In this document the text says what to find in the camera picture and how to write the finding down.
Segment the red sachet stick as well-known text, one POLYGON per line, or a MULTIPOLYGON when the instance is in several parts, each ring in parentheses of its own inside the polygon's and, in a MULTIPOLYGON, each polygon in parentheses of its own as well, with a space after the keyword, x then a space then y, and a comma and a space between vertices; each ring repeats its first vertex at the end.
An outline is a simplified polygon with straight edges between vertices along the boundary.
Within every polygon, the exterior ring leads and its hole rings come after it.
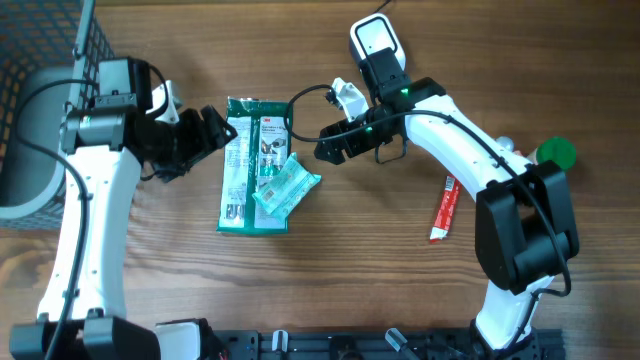
POLYGON ((460 181, 453 175, 448 175, 445 181, 443 196, 429 236, 430 243, 442 241, 447 237, 457 208, 460 190, 460 181))

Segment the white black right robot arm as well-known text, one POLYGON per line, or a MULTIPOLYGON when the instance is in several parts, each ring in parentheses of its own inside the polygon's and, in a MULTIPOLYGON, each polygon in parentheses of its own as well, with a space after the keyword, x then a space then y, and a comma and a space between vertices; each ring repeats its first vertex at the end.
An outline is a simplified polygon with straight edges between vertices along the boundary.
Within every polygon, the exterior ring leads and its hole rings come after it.
POLYGON ((321 130, 315 157, 339 165, 396 135, 433 155, 476 205, 475 252, 489 284, 474 329, 488 355, 514 353, 531 336, 540 297, 571 291, 579 239, 564 170, 505 149, 433 79, 411 81, 390 48, 359 68, 377 102, 341 78, 328 85, 327 100, 345 117, 321 130))

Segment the green lid plastic jar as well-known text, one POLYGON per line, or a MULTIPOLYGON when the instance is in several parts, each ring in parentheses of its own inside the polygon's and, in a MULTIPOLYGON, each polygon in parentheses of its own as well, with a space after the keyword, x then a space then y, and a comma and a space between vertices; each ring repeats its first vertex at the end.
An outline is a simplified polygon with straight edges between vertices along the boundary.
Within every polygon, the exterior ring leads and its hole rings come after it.
POLYGON ((567 171, 576 164, 577 151, 573 143, 564 137, 552 137, 544 141, 527 158, 534 164, 553 161, 567 171))

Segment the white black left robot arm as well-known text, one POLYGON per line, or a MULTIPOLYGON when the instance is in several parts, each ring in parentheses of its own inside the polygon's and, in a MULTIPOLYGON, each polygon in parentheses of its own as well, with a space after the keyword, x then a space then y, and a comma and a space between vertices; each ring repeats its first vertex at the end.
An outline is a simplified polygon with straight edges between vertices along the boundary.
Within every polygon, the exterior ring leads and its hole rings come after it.
POLYGON ((123 57, 102 61, 87 108, 70 110, 52 152, 66 172, 53 273, 32 324, 16 325, 16 359, 220 359, 226 349, 203 319, 148 329, 126 317, 123 268, 130 209, 143 166, 164 182, 188 173, 237 136, 213 107, 170 115, 158 69, 123 57))

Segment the green 3M gloves packet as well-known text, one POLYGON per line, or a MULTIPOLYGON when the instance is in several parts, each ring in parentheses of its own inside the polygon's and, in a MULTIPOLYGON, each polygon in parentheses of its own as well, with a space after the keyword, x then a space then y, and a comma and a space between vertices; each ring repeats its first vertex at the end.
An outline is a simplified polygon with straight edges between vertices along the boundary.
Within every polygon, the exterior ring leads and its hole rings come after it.
POLYGON ((227 122, 237 136, 224 148, 217 230, 242 235, 283 234, 288 224, 269 215, 254 193, 278 175, 290 150, 286 104, 250 98, 227 101, 227 122))

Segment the teal small wipes packet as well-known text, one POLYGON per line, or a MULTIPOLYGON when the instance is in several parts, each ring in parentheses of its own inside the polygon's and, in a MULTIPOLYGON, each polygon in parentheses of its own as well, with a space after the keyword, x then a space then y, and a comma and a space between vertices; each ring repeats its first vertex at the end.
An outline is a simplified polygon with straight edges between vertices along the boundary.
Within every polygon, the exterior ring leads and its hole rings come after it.
POLYGON ((255 202, 275 219, 286 222, 290 213, 322 177, 310 173, 298 162, 296 153, 285 161, 280 172, 253 195, 255 202))

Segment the yellow Vim liquid bottle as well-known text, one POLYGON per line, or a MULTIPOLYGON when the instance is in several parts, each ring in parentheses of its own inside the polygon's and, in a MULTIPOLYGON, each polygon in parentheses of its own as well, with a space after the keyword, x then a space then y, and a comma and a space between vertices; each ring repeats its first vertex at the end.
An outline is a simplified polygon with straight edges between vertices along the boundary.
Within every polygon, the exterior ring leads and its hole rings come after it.
POLYGON ((507 136, 500 136, 496 139, 496 142, 509 152, 515 150, 515 144, 513 140, 507 136))

